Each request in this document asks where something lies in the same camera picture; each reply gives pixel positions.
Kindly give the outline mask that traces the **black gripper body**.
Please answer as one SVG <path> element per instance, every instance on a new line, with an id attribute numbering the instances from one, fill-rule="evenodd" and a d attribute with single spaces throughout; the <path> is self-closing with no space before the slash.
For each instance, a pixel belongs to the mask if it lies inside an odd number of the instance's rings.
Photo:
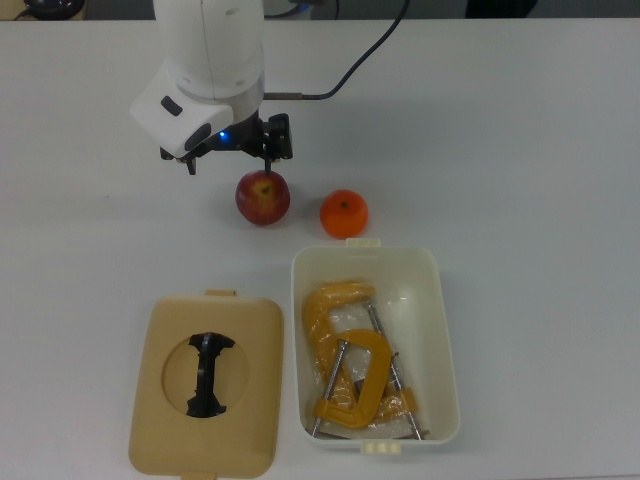
<path id="1" fill-rule="evenodd" d="M 202 147 L 213 151 L 261 152 L 264 147 L 264 131 L 258 112 L 210 136 Z"/>

